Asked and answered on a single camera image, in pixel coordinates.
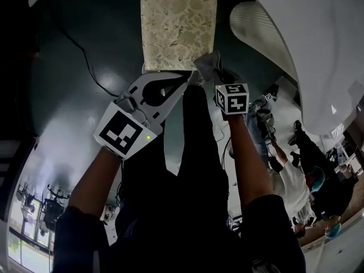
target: blue cap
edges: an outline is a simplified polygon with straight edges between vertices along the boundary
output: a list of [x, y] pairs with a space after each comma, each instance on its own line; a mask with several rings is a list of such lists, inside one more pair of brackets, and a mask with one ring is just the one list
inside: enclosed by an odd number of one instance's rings
[[328, 239], [333, 239], [336, 238], [337, 235], [339, 234], [341, 230], [341, 224], [337, 224], [336, 226], [334, 226], [331, 231], [329, 231], [328, 233], [325, 233], [326, 237]]
[[318, 166], [315, 166], [312, 171], [313, 177], [315, 178], [313, 185], [312, 185], [312, 192], [317, 192], [320, 190], [321, 186], [325, 182], [325, 173], [324, 171], [319, 168]]

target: black pants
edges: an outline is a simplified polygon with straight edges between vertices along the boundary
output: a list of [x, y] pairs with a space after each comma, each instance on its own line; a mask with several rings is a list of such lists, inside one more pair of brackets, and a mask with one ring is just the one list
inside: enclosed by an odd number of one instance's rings
[[177, 177], [166, 169], [164, 133], [124, 162], [118, 234], [140, 216], [176, 216], [186, 226], [206, 217], [226, 227], [229, 181], [221, 168], [202, 87], [187, 87], [183, 119], [185, 143]]
[[313, 171], [315, 166], [320, 167], [324, 173], [325, 178], [335, 177], [337, 175], [335, 170], [330, 166], [324, 153], [321, 152], [319, 147], [311, 141], [309, 136], [302, 130], [296, 131], [297, 146], [300, 149], [301, 167], [305, 174]]

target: person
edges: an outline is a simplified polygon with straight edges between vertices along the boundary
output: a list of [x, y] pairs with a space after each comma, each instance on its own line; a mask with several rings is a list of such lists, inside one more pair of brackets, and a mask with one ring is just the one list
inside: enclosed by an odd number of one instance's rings
[[341, 183], [330, 162], [315, 145], [309, 136], [303, 131], [300, 121], [294, 124], [295, 135], [289, 141], [290, 145], [296, 144], [300, 149], [301, 167], [305, 173], [312, 171], [314, 167], [320, 167], [326, 180], [321, 189], [313, 192], [313, 208], [315, 213], [321, 216], [326, 223], [325, 235], [328, 238], [336, 237], [341, 229], [341, 216], [348, 207], [355, 181]]
[[268, 148], [260, 134], [257, 120], [255, 106], [252, 105], [246, 116], [247, 128], [267, 170], [270, 171], [274, 192], [283, 198], [287, 214], [289, 218], [293, 218], [309, 201], [310, 191], [317, 191], [321, 188], [325, 176], [318, 167], [304, 175], [301, 169], [294, 167], [288, 160], [284, 151], [278, 146], [274, 136], [271, 137], [271, 144], [276, 150], [278, 158], [283, 163], [283, 168], [279, 173], [270, 169]]
[[47, 233], [49, 233], [49, 228], [47, 228], [46, 222], [44, 220], [40, 220], [38, 224], [39, 224], [40, 235], [42, 237], [45, 236]]
[[311, 208], [311, 202], [307, 201], [295, 216], [295, 234], [298, 239], [306, 235], [306, 227], [312, 227], [316, 218], [317, 217]]
[[[228, 177], [206, 95], [201, 86], [190, 84], [183, 95], [185, 145], [178, 177], [166, 169], [163, 134], [125, 160], [115, 222], [118, 239], [109, 246], [99, 218], [120, 160], [101, 148], [57, 221], [53, 272], [226, 266], [242, 272], [292, 272], [292, 264], [295, 272], [305, 272], [283, 200], [274, 195], [242, 116], [228, 115], [227, 120], [243, 213], [241, 239], [226, 226]], [[201, 226], [203, 219], [208, 226]]]

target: black shirt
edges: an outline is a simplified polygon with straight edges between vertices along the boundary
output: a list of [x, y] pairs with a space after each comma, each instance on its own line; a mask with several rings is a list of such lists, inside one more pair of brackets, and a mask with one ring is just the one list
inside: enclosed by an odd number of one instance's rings
[[305, 272], [304, 256], [281, 197], [263, 196], [247, 206], [241, 239], [208, 221], [208, 216], [191, 225], [168, 215], [139, 218], [109, 246], [100, 220], [68, 207], [56, 224], [53, 272], [143, 268], [260, 272], [261, 267], [275, 270], [271, 272]]
[[342, 183], [336, 175], [330, 177], [325, 180], [319, 191], [312, 193], [315, 197], [314, 204], [327, 217], [341, 216], [349, 206], [354, 184], [351, 179]]

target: black cable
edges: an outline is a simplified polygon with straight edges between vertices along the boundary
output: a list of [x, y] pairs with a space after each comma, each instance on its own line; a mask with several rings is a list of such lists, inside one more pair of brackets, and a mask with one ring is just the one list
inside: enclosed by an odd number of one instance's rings
[[222, 141], [223, 139], [225, 139], [225, 134], [224, 134], [224, 132], [223, 132], [222, 130], [221, 130], [221, 132], [222, 132], [223, 137], [222, 137], [222, 139], [219, 139], [216, 143], [218, 143], [218, 142]]
[[267, 146], [267, 149], [268, 149], [269, 154], [271, 154], [271, 156], [273, 157], [273, 155], [272, 155], [272, 153], [271, 153], [271, 151], [269, 149], [269, 146]]
[[116, 199], [116, 205], [118, 207], [120, 207], [120, 199], [119, 199], [119, 190], [120, 190], [120, 187], [121, 187], [121, 181], [118, 185], [118, 189], [116, 189], [116, 196], [115, 196], [115, 199]]
[[104, 90], [107, 94], [113, 96], [113, 97], [119, 97], [118, 95], [110, 92], [109, 90], [107, 90], [105, 87], [103, 87], [96, 79], [96, 76], [91, 72], [91, 69], [90, 69], [90, 64], [89, 64], [89, 60], [87, 58], [87, 55], [86, 55], [86, 51], [85, 49], [80, 46], [80, 44], [78, 42], [76, 42], [67, 32], [66, 30], [57, 22], [54, 14], [53, 14], [53, 11], [52, 11], [52, 7], [47, 3], [46, 0], [45, 1], [45, 5], [46, 7], [49, 9], [49, 12], [51, 13], [51, 18], [56, 26], [56, 28], [66, 37], [68, 38], [77, 48], [79, 48], [82, 53], [84, 54], [84, 58], [85, 58], [85, 61], [86, 61], [86, 65], [87, 65], [87, 69], [92, 77], [92, 79], [94, 80], [94, 82], [97, 84], [97, 86], [99, 86], [102, 90]]
[[229, 144], [230, 140], [231, 140], [231, 137], [227, 141], [226, 146], [224, 148], [224, 152], [222, 153], [222, 156], [221, 156], [221, 167], [224, 170], [225, 170], [225, 154], [226, 154], [226, 149], [228, 148], [228, 144]]

